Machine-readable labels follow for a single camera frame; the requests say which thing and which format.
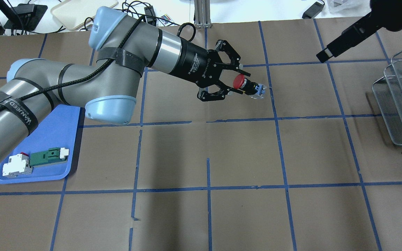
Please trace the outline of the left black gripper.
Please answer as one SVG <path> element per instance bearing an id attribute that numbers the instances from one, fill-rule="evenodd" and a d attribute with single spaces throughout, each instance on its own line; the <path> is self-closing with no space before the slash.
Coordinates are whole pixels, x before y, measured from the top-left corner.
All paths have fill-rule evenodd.
<path id="1" fill-rule="evenodd" d="M 230 62 L 222 62 L 219 52 L 224 52 Z M 233 70 L 244 76 L 251 76 L 243 70 L 241 56 L 227 40 L 217 40 L 214 50 L 206 50 L 188 41 L 182 41 L 178 61 L 169 75 L 195 83 L 198 87 L 197 99 L 202 102 L 221 101 L 230 93 L 243 94 L 244 91 L 229 87 L 220 82 L 222 70 Z M 219 90 L 208 92 L 215 85 Z"/>

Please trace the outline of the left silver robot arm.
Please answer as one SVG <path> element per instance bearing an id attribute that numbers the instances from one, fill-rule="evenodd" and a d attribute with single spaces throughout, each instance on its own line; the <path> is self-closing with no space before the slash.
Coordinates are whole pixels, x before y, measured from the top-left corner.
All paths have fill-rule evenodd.
<path id="1" fill-rule="evenodd" d="M 204 102 L 223 100 L 229 92 L 251 94 L 220 80 L 224 70 L 250 76 L 226 40 L 207 50 L 144 17 L 102 6 L 88 44 L 97 52 L 94 66 L 41 58 L 11 65 L 0 88 L 0 162 L 60 104 L 83 107 L 92 120 L 128 124 L 147 67 L 196 84 Z"/>

